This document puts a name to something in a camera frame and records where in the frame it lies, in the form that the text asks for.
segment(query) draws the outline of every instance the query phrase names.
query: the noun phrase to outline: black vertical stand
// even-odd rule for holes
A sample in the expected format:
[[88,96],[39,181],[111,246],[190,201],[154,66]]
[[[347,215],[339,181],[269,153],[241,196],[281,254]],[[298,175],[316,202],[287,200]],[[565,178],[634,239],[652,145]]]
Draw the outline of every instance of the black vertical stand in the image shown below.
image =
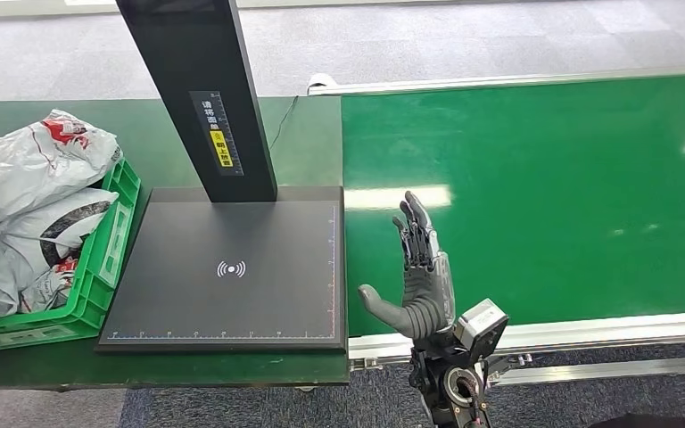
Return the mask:
[[235,0],[117,0],[212,202],[276,200]]
[[343,190],[277,188],[235,0],[117,3],[205,193],[152,190],[97,349],[345,352]]

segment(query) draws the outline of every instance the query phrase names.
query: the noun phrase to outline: gray carpet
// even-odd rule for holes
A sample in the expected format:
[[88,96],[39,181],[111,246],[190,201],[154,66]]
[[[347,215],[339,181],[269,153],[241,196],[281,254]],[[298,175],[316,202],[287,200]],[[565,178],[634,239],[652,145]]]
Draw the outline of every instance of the gray carpet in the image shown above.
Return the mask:
[[[378,83],[685,66],[685,0],[388,4],[240,16],[260,95],[301,94],[317,72],[339,83]],[[0,19],[0,100],[157,96],[118,14]]]
[[[409,367],[355,372],[347,387],[128,391],[120,427],[429,426]],[[685,417],[685,375],[499,386],[495,428],[586,427],[625,413]]]

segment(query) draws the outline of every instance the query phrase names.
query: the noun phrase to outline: green table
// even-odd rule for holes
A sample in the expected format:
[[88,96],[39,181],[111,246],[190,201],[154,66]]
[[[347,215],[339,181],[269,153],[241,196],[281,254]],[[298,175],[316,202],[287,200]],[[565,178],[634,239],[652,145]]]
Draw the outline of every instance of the green table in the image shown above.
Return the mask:
[[[289,102],[261,100],[270,140]],[[117,133],[146,189],[197,185],[159,101],[0,103],[0,135],[51,107]],[[282,184],[344,178],[351,336],[391,332],[355,289],[400,297],[384,196],[403,187],[434,205],[458,310],[491,297],[514,325],[685,313],[685,76],[301,98],[272,157]],[[0,352],[0,386],[347,378],[336,356],[101,357],[92,343]]]
[[[270,142],[291,101],[260,100]],[[160,100],[0,103],[0,136],[42,119],[52,108],[71,112],[118,136],[125,157],[144,186],[133,230],[137,230],[152,187],[200,185]],[[271,153],[280,185],[340,185],[340,100],[301,99],[285,121]],[[340,354],[108,356],[95,354],[94,345],[95,339],[90,339],[0,351],[0,387],[77,389],[99,384],[132,387],[348,381],[348,360]]]

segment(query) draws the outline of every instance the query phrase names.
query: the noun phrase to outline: robotic hand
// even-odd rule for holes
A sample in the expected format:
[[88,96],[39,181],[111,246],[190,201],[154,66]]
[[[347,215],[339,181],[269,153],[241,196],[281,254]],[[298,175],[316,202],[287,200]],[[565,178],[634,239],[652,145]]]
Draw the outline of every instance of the robotic hand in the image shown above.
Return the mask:
[[453,324],[455,300],[448,255],[424,206],[411,192],[400,203],[406,223],[393,217],[403,249],[400,307],[380,299],[368,284],[359,287],[366,309],[413,340],[409,384],[421,392],[422,403],[439,428],[491,427],[484,390],[489,374],[513,366],[491,357],[508,316],[486,299]]
[[392,223],[398,228],[403,249],[402,305],[382,300],[369,284],[359,287],[359,296],[372,315],[404,336],[419,340],[450,329],[453,324],[453,282],[448,254],[440,249],[424,206],[413,193],[406,192],[400,209],[407,225],[398,217],[393,217]]

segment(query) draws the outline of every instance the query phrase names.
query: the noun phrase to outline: cable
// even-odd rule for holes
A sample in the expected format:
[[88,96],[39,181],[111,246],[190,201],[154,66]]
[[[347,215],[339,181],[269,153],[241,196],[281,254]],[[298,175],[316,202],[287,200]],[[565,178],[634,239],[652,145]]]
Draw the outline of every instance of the cable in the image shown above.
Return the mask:
[[279,139],[279,135],[282,134],[282,126],[285,124],[287,117],[290,116],[290,113],[295,108],[295,104],[297,104],[299,97],[300,97],[299,95],[296,95],[293,98],[293,101],[290,103],[290,107],[287,108],[287,111],[285,112],[285,115],[283,116],[282,120],[279,121],[279,128],[277,128],[276,135],[274,136],[274,139],[272,140],[271,144],[269,145],[269,151],[270,152],[271,152],[272,147],[274,147],[276,140]]

